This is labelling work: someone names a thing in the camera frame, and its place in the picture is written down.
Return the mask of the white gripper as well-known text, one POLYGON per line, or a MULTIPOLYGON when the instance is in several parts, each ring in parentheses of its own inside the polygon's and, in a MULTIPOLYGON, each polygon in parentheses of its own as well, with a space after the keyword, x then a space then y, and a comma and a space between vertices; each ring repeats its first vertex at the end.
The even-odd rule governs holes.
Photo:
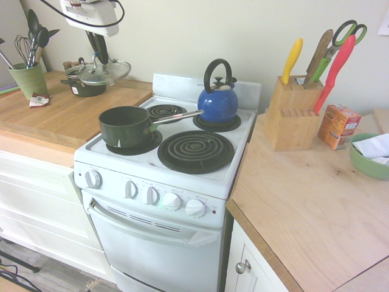
POLYGON ((104 36, 111 37, 119 32, 115 4, 110 1, 60 1, 60 5, 68 24, 86 31, 94 53, 98 54, 101 64, 107 64, 109 56, 104 36))

